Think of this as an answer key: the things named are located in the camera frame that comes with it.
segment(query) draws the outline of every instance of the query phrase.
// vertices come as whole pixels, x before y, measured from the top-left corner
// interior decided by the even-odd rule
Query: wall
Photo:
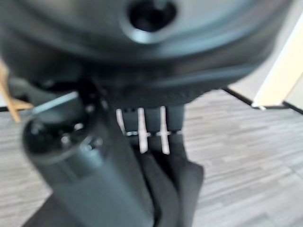
[[[6,106],[6,103],[5,103],[2,95],[0,94],[0,107],[4,107],[4,106]]]
[[[237,93],[250,100],[255,99],[265,79],[272,70],[282,50],[284,49],[285,44],[289,40],[289,37],[292,34],[297,22],[299,21],[302,12],[303,0],[295,0],[290,9],[287,20],[285,21],[284,26],[277,38],[276,48],[272,55],[251,75],[233,85],[230,85],[230,89],[236,91]]]
[[[287,97],[286,101],[303,110],[303,74],[290,95]]]

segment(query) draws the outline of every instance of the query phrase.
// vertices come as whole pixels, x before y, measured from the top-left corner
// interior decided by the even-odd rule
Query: laminate flooring
[[[21,226],[50,193],[21,151],[21,128],[0,113],[0,227]],[[206,170],[194,227],[303,227],[303,115],[214,91],[187,106],[184,135]]]

